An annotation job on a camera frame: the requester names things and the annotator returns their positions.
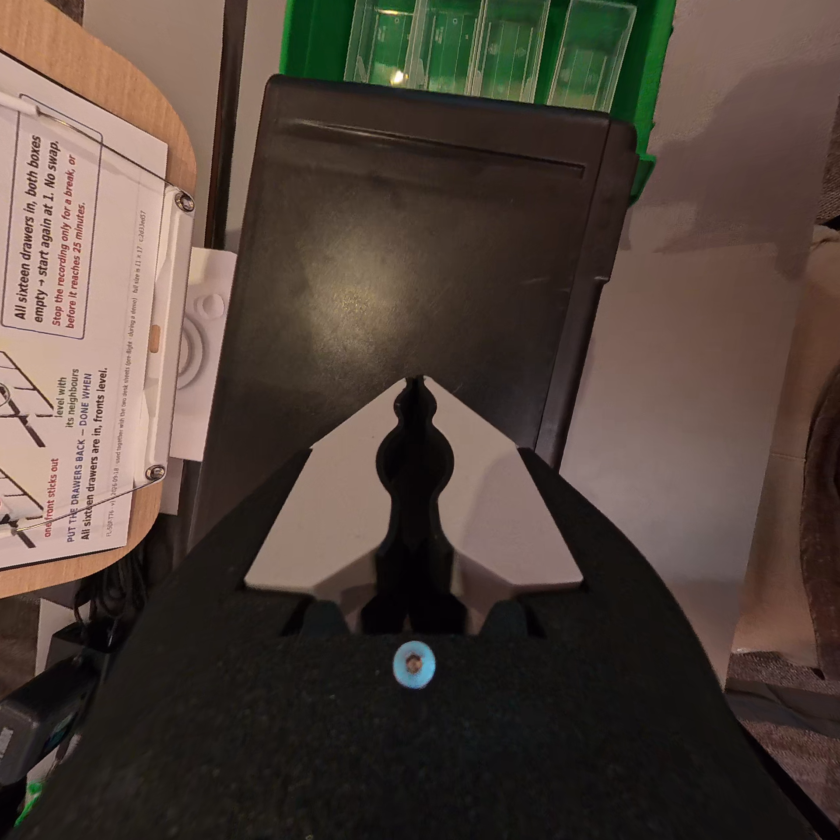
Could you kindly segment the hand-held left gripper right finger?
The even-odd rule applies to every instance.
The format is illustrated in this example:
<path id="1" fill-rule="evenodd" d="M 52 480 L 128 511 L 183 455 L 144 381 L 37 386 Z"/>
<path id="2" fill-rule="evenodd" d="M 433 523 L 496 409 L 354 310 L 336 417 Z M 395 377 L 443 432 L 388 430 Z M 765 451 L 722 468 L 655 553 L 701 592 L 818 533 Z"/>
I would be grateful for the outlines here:
<path id="1" fill-rule="evenodd" d="M 583 574 L 518 447 L 430 377 L 434 427 L 454 458 L 438 501 L 453 547 L 457 597 L 468 608 L 533 592 L 578 588 Z"/>

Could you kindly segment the dark upright post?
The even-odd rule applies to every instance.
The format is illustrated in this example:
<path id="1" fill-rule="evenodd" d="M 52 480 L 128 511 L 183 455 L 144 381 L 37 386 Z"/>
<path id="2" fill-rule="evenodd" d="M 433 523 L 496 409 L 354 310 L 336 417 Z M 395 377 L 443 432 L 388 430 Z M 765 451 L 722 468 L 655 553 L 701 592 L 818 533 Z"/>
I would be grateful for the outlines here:
<path id="1" fill-rule="evenodd" d="M 224 249 L 248 1 L 225 1 L 204 247 Z"/>

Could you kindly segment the clear plastic drawer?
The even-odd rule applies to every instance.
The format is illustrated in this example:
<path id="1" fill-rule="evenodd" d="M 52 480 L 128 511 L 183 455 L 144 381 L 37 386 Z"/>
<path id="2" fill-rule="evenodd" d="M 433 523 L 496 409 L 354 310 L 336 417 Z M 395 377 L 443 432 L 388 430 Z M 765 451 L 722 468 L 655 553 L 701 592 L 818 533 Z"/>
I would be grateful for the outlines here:
<path id="1" fill-rule="evenodd" d="M 418 47 L 419 89 L 469 94 L 481 1 L 426 3 Z"/>
<path id="2" fill-rule="evenodd" d="M 466 94 L 548 103 L 568 1 L 482 1 Z"/>
<path id="3" fill-rule="evenodd" d="M 548 104 L 609 112 L 637 14 L 627 2 L 570 2 Z"/>
<path id="4" fill-rule="evenodd" d="M 418 51 L 426 1 L 357 1 L 343 79 L 386 88 L 417 89 Z"/>

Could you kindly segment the dark round object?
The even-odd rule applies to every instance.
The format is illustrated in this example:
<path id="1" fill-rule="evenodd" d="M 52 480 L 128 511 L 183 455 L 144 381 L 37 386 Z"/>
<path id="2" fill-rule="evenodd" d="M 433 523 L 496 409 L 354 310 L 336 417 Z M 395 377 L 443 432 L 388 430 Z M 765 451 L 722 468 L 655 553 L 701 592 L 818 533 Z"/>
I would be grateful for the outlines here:
<path id="1" fill-rule="evenodd" d="M 805 446 L 800 516 L 801 573 L 817 666 L 839 679 L 839 369 L 817 399 Z"/>

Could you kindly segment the white plastic mount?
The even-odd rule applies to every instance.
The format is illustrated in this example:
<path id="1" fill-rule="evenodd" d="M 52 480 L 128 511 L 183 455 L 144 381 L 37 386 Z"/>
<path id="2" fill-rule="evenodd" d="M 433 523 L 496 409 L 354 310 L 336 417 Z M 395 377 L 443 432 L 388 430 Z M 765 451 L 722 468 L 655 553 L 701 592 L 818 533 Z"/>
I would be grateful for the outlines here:
<path id="1" fill-rule="evenodd" d="M 191 247 L 193 200 L 164 188 L 134 486 L 176 515 L 186 461 L 203 460 L 237 256 Z"/>

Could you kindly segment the black drawer cabinet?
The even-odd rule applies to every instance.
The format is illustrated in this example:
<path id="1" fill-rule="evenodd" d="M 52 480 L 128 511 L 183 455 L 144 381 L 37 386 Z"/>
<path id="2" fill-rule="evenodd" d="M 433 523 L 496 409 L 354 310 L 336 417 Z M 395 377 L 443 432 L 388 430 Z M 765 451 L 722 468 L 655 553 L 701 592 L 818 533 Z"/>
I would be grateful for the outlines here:
<path id="1" fill-rule="evenodd" d="M 283 75 L 262 102 L 190 544 L 411 375 L 559 468 L 634 126 Z"/>

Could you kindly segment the round wooden framed dial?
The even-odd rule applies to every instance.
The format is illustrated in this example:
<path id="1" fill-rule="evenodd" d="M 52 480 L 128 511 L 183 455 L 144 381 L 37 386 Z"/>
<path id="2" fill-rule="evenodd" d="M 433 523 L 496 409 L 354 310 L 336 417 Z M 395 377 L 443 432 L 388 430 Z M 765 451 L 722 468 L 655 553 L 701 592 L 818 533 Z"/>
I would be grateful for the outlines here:
<path id="1" fill-rule="evenodd" d="M 196 158 L 186 128 L 141 70 L 48 2 L 2 1 L 1 7 L 4 53 L 165 142 L 167 179 L 195 195 Z M 158 482 L 135 491 L 126 546 L 2 570 L 2 598 L 78 581 L 116 563 L 151 530 L 162 487 Z"/>

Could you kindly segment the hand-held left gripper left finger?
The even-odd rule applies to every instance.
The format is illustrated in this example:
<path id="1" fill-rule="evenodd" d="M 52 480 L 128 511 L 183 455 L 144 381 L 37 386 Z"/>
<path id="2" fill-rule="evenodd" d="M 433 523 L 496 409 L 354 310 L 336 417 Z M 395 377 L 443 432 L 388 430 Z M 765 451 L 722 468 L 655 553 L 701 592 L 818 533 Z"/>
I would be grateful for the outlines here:
<path id="1" fill-rule="evenodd" d="M 289 496 L 245 576 L 262 592 L 312 595 L 356 613 L 375 593 L 375 552 L 392 500 L 376 468 L 398 425 L 391 385 L 311 447 Z"/>

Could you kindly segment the green drawer cabinet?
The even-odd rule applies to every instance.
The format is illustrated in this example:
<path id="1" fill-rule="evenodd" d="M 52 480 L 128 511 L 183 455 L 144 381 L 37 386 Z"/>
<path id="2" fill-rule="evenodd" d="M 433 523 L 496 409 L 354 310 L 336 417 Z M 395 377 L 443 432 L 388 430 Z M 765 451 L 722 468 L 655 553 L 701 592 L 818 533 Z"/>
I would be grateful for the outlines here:
<path id="1" fill-rule="evenodd" d="M 632 34 L 609 112 L 636 131 L 637 170 L 630 204 L 635 204 L 655 168 L 648 152 L 676 2 L 627 2 L 637 8 Z M 344 81 L 355 2 L 288 2 L 280 47 L 280 73 L 322 81 Z"/>

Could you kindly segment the dark boxy device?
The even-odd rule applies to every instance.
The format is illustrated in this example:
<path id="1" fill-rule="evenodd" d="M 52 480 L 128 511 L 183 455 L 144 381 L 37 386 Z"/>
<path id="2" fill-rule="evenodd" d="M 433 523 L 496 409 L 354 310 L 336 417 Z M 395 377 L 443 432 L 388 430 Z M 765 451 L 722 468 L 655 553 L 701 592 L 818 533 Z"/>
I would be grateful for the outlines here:
<path id="1" fill-rule="evenodd" d="M 107 617 L 53 634 L 45 669 L 2 700 L 2 786 L 23 780 L 80 727 L 127 635 L 126 623 Z"/>

